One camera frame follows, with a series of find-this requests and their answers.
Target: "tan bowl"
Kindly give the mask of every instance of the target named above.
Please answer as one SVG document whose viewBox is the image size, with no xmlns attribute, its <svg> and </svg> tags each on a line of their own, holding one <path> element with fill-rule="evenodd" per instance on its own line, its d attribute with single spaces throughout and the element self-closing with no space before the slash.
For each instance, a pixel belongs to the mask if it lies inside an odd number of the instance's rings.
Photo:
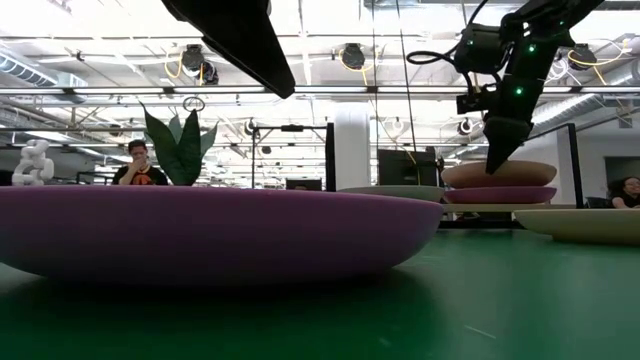
<svg viewBox="0 0 640 360">
<path fill-rule="evenodd" d="M 459 165 L 442 172 L 442 181 L 455 189 L 496 186 L 547 186 L 558 170 L 548 164 L 509 160 L 493 175 L 485 172 L 485 162 Z"/>
<path fill-rule="evenodd" d="M 444 189 L 435 186 L 383 185 L 338 190 L 351 194 L 381 195 L 439 202 Z"/>
<path fill-rule="evenodd" d="M 528 230 L 555 241 L 640 245 L 640 209 L 519 210 L 514 215 Z"/>
</svg>

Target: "computer screen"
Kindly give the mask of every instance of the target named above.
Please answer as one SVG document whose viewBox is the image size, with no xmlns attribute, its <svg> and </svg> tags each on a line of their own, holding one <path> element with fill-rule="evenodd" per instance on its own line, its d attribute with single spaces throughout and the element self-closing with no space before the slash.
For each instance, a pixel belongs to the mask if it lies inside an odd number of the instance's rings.
<svg viewBox="0 0 640 360">
<path fill-rule="evenodd" d="M 439 186 L 435 152 L 410 153 L 379 149 L 378 185 Z"/>
<path fill-rule="evenodd" d="M 287 179 L 287 190 L 322 191 L 322 179 Z"/>
</svg>

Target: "white pillar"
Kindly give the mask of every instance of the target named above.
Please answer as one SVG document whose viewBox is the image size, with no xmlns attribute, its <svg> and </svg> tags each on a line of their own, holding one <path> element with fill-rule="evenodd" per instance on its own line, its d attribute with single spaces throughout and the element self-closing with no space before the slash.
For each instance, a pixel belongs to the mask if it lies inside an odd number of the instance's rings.
<svg viewBox="0 0 640 360">
<path fill-rule="evenodd" d="M 336 189 L 371 185 L 369 107 L 363 103 L 338 104 L 334 117 Z"/>
</svg>

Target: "desk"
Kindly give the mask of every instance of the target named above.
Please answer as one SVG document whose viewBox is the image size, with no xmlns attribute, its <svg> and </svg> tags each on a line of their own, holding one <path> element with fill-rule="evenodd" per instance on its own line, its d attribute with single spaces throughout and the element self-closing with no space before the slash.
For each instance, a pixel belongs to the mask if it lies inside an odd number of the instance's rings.
<svg viewBox="0 0 640 360">
<path fill-rule="evenodd" d="M 441 231 L 384 276 L 244 294 L 69 287 L 0 265 L 0 354 L 638 359 L 640 250 L 550 240 L 526 231 Z"/>
</svg>

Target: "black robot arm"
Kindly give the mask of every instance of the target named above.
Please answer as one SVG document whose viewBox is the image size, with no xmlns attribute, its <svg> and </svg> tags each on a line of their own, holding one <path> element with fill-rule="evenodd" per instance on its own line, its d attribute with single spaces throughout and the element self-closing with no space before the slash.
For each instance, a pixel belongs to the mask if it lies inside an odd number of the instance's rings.
<svg viewBox="0 0 640 360">
<path fill-rule="evenodd" d="M 500 26 L 470 23 L 453 58 L 459 73 L 493 75 L 483 86 L 456 99 L 458 113 L 486 110 L 487 173 L 494 173 L 529 137 L 533 111 L 559 47 L 573 47 L 569 30 L 604 0 L 531 0 L 502 18 Z M 497 76 L 506 65 L 502 79 Z"/>
</svg>

